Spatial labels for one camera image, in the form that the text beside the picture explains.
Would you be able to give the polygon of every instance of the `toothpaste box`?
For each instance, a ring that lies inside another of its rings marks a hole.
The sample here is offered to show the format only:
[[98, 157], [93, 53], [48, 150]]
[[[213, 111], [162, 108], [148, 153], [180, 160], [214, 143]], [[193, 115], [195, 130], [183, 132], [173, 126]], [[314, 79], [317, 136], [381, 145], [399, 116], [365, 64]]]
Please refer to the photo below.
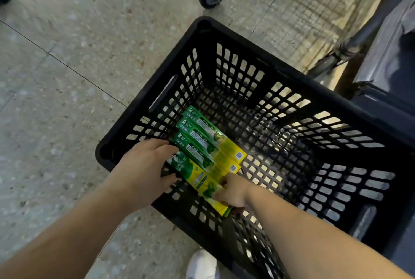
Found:
[[222, 190], [223, 187], [205, 172], [205, 170], [198, 166], [182, 151], [176, 153], [172, 158], [168, 159], [167, 162], [176, 169], [221, 216], [228, 216], [231, 207], [211, 198], [214, 192]]
[[189, 122], [194, 126], [194, 129], [192, 129], [193, 131], [199, 131], [199, 133], [205, 135], [208, 139], [209, 142], [207, 143], [207, 149], [209, 149], [209, 144], [214, 145], [220, 148], [221, 151], [235, 160], [238, 164], [241, 163], [241, 161], [246, 157], [245, 151], [238, 147], [193, 106], [189, 106], [189, 108], [184, 111], [183, 116], [185, 117], [186, 122]]
[[217, 182], [221, 182], [222, 177], [227, 173], [237, 173], [241, 166], [239, 166], [231, 158], [221, 160], [222, 163], [216, 163], [212, 160], [204, 150], [195, 142], [190, 140], [182, 131], [177, 132], [171, 139], [181, 151], [190, 157], [202, 169], [209, 172], [210, 176]]
[[[179, 122], [179, 132], [174, 136], [174, 139], [177, 144], [179, 144], [179, 141], [180, 143], [190, 142], [191, 146], [196, 146], [198, 151], [201, 151], [204, 156], [213, 160], [221, 169], [224, 169], [227, 172], [237, 173], [241, 168], [236, 161], [226, 155], [218, 147], [209, 144], [205, 135], [200, 133], [197, 129], [194, 129], [194, 127], [186, 121], [186, 118], [183, 118], [181, 123]], [[191, 146], [186, 146], [187, 151], [193, 152]]]

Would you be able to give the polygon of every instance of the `person's left hand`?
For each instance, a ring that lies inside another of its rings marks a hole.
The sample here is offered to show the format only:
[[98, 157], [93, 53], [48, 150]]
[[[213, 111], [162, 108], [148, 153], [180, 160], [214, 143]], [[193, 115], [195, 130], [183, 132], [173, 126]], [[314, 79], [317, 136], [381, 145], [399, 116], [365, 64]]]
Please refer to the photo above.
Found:
[[178, 150], [167, 140], [139, 142], [122, 157], [100, 190], [120, 201], [129, 213], [150, 205], [177, 181], [174, 174], [161, 177], [161, 169]]

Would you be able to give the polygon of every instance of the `hand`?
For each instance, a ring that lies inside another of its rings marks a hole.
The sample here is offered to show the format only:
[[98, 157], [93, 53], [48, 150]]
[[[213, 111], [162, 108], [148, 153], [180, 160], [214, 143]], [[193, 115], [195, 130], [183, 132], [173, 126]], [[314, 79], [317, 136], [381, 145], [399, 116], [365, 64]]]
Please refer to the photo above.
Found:
[[257, 186], [246, 178], [233, 173], [228, 173], [225, 176], [225, 181], [225, 190], [214, 193], [212, 198], [237, 208], [246, 207], [249, 203], [251, 190]]
[[164, 162], [178, 150], [167, 140], [139, 142], [122, 157], [100, 190], [120, 201], [129, 214], [150, 205], [177, 181], [174, 174], [160, 175]]

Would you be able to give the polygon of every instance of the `person's left arm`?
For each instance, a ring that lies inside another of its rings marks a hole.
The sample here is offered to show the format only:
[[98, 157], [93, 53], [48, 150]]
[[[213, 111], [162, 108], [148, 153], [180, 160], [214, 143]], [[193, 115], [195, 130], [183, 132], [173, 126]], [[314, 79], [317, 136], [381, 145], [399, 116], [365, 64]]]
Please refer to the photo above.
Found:
[[64, 217], [0, 267], [0, 278], [81, 279], [127, 215], [150, 205], [176, 182], [160, 177], [178, 148], [165, 140], [145, 140], [128, 151], [108, 178]]

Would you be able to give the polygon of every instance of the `crate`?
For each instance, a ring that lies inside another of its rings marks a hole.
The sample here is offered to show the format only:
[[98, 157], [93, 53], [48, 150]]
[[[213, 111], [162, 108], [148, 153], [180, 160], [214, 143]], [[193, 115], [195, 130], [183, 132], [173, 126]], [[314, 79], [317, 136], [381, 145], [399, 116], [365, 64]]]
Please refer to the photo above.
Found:
[[[98, 162], [111, 171], [138, 141], [168, 138], [189, 105], [247, 152], [240, 175], [380, 253], [393, 249], [414, 189], [414, 143], [208, 17], [99, 143]], [[239, 277], [286, 276], [252, 213], [224, 219], [184, 180], [153, 207]]]

